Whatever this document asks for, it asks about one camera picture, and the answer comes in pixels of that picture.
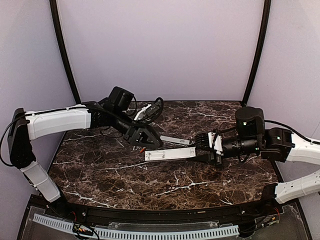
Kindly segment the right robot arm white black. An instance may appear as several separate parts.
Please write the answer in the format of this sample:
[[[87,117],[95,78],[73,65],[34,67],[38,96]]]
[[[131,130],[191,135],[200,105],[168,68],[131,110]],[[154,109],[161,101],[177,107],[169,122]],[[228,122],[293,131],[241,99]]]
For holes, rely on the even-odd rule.
[[[320,142],[303,136],[283,123],[266,129],[267,120],[261,108],[244,106],[235,112],[236,136],[223,138],[229,130],[214,130],[195,137],[194,147],[205,153],[191,157],[191,161],[202,162],[216,167],[223,165],[227,158],[247,160],[251,154],[263,160],[278,162],[304,162],[319,165]],[[263,201],[284,204],[290,200],[304,197],[320,190],[320,172],[288,182],[273,183],[263,188]]]

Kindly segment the white remote battery cover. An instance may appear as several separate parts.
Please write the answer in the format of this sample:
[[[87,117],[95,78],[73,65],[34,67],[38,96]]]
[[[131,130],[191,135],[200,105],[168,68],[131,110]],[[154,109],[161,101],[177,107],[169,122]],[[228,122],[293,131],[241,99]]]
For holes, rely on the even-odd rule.
[[[160,139],[164,142],[169,142],[169,143],[173,143],[173,144],[180,144],[180,145],[187,145],[187,146],[190,146],[193,144],[192,140],[175,138],[175,137],[170,137],[170,136],[165,136],[165,135],[161,135]]]

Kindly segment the white remote control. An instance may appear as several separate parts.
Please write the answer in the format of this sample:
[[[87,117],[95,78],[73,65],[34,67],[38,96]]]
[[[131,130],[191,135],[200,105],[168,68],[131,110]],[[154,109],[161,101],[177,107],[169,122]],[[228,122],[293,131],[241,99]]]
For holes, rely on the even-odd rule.
[[[184,147],[174,149],[162,149],[162,150],[148,150],[144,153],[144,160],[146,162],[152,161],[170,161],[193,158],[196,156],[195,147]]]

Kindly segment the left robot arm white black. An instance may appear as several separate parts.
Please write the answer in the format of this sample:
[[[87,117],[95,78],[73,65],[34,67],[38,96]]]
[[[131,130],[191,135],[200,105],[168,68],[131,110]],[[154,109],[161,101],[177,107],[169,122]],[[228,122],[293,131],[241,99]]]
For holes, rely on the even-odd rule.
[[[163,112],[164,100],[158,97],[135,116],[126,114],[131,102],[135,101],[133,93],[115,86],[108,97],[98,102],[87,101],[45,111],[26,112],[18,108],[2,135],[7,138],[10,159],[4,165],[20,170],[48,202],[59,201],[63,193],[37,161],[31,141],[71,130],[112,127],[132,146],[149,149],[163,146],[151,124]]]

